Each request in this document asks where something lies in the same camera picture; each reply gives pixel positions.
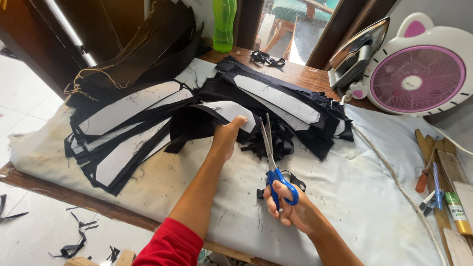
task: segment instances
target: cutting table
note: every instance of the cutting table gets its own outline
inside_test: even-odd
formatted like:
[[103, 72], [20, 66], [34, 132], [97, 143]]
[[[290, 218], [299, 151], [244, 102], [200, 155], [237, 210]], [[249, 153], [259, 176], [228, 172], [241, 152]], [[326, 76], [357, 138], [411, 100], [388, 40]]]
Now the cutting table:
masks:
[[[198, 72], [193, 82], [194, 87], [200, 86], [212, 72], [209, 62], [232, 55], [255, 70], [340, 100], [329, 87], [327, 72], [290, 62], [284, 72], [260, 67], [249, 62], [250, 52], [238, 47], [227, 54], [209, 52], [200, 58], [204, 61], [194, 60], [178, 78], [195, 80]], [[367, 99], [350, 104], [348, 116], [391, 163], [406, 191], [421, 202], [414, 191], [414, 169], [423, 165], [423, 158], [414, 130], [420, 128], [431, 136], [436, 132], [421, 118], [376, 112]], [[69, 123], [66, 108], [61, 106], [38, 132], [11, 139], [15, 165], [9, 162], [0, 170], [0, 181], [154, 231], [199, 169], [211, 138], [189, 142], [177, 155], [156, 153], [114, 197], [93, 188], [74, 159], [61, 154], [60, 142], [70, 130], [64, 126]], [[440, 258], [414, 209], [376, 154], [354, 135], [355, 142], [335, 140], [323, 162], [296, 140], [294, 154], [281, 166], [307, 184], [307, 196], [366, 265], [397, 265], [399, 261], [438, 265]], [[251, 152], [235, 149], [220, 176], [204, 248], [262, 266], [321, 265], [307, 236], [295, 227], [284, 228], [270, 217], [263, 201], [256, 199], [256, 189], [264, 187], [267, 166], [265, 158], [259, 160]], [[434, 217], [428, 221], [440, 241]]]

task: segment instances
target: hand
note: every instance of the hand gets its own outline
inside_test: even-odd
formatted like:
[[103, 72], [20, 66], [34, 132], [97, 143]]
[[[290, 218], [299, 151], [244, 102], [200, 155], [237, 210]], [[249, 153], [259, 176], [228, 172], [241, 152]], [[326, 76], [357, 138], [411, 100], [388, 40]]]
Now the hand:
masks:
[[279, 219], [282, 224], [287, 226], [294, 224], [303, 233], [310, 234], [313, 231], [310, 225], [314, 224], [314, 219], [318, 219], [320, 211], [297, 185], [293, 184], [293, 186], [299, 193], [299, 203], [295, 206], [290, 206], [282, 199], [282, 197], [285, 197], [292, 201], [292, 193], [289, 188], [278, 180], [275, 180], [272, 184], [274, 191], [279, 195], [279, 206], [282, 208], [281, 213], [279, 213], [279, 210], [276, 210], [276, 203], [271, 197], [270, 185], [265, 188], [263, 197], [266, 199], [268, 211], [272, 217]]
[[218, 156], [225, 156], [225, 161], [229, 160], [232, 157], [233, 148], [237, 141], [238, 130], [247, 121], [248, 117], [239, 115], [229, 124], [217, 125], [209, 153], [214, 152]]

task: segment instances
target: clothes iron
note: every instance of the clothes iron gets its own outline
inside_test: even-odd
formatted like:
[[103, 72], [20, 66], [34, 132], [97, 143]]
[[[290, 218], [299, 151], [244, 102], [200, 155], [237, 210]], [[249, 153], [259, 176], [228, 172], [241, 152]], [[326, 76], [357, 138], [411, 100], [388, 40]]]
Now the clothes iron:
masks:
[[348, 40], [330, 59], [328, 71], [333, 90], [345, 87], [352, 80], [362, 80], [371, 56], [378, 51], [387, 33], [389, 17], [370, 25]]

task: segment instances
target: red sleeve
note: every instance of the red sleeve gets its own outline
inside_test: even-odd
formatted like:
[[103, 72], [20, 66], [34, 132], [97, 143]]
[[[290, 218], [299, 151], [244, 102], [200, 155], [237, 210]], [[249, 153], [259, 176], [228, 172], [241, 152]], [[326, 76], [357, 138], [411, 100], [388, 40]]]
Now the red sleeve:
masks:
[[196, 266], [203, 244], [187, 226], [166, 218], [132, 266]]

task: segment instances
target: blue scissors handle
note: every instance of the blue scissors handle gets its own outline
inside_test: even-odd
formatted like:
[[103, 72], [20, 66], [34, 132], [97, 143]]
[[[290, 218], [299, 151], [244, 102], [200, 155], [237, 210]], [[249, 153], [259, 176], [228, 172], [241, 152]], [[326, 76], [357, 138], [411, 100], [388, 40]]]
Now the blue scissors handle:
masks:
[[274, 180], [278, 180], [283, 185], [289, 188], [289, 190], [292, 193], [292, 201], [287, 198], [284, 198], [284, 200], [290, 206], [296, 205], [299, 202], [299, 192], [291, 183], [289, 183], [288, 181], [286, 181], [286, 179], [284, 179], [281, 172], [279, 171], [279, 168], [276, 168], [274, 171], [268, 172], [268, 181], [266, 182], [266, 185], [268, 185], [269, 183], [271, 187], [271, 196], [272, 196], [272, 199], [274, 200], [274, 203], [276, 204], [276, 210], [279, 210], [279, 195], [274, 191], [274, 188], [272, 187], [272, 183], [274, 182]]

